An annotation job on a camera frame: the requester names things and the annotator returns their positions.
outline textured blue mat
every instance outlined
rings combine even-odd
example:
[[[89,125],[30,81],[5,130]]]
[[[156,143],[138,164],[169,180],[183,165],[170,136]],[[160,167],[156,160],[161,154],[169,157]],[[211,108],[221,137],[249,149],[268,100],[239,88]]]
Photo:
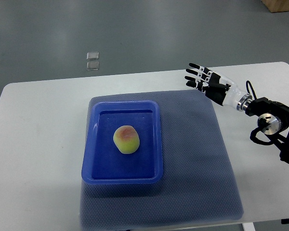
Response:
[[[164,172],[153,187],[116,194],[82,182],[84,231],[127,230],[240,219],[243,208],[212,103],[197,90],[102,96],[98,102],[153,100],[160,107]]]

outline robotic hand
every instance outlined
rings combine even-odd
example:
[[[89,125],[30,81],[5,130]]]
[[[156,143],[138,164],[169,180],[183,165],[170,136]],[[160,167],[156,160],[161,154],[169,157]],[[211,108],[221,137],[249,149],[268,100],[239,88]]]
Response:
[[[289,132],[287,137],[280,134],[289,128],[289,107],[265,97],[257,99],[249,81],[246,82],[247,92],[245,92],[240,90],[235,82],[217,72],[196,64],[189,65],[197,71],[191,69],[186,71],[198,78],[185,76],[188,80],[187,86],[198,89],[221,106],[229,105],[238,111],[245,111],[248,116],[258,116],[258,127],[251,132],[250,139],[261,145],[274,144],[281,151],[280,160],[289,164]],[[250,95],[249,85],[254,100]],[[259,131],[263,132],[270,141],[258,139],[256,135]]]

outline white table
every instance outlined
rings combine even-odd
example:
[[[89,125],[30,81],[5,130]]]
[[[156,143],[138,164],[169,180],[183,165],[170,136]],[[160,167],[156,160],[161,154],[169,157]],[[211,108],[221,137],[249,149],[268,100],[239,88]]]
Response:
[[[289,106],[286,63],[212,69],[242,90],[250,80],[259,98]],[[7,85],[0,97],[0,230],[79,230],[80,172],[90,99],[187,90],[184,76],[184,70],[175,70]],[[257,117],[213,106],[245,211],[241,220],[233,222],[289,218],[289,165],[279,160],[275,146],[250,141]]]

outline black cable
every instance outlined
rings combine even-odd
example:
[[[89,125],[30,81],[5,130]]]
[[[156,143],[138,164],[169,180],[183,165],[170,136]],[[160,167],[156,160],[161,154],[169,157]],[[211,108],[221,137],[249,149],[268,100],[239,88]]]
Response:
[[[256,99],[257,99],[257,96],[256,96],[256,93],[255,93],[255,91],[254,91],[254,88],[252,87],[251,82],[250,82],[249,80],[247,80],[247,81],[246,81],[246,90],[247,90],[248,94],[250,94],[249,87],[250,87],[250,89],[251,89],[251,92],[252,92],[252,95],[253,95],[254,99],[256,100]]]

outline peach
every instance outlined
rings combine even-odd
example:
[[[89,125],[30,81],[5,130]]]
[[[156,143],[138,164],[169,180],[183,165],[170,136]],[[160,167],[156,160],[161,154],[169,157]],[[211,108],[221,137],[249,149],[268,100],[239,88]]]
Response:
[[[123,154],[134,153],[139,145],[139,136],[136,130],[130,125],[119,127],[114,134],[114,143]]]

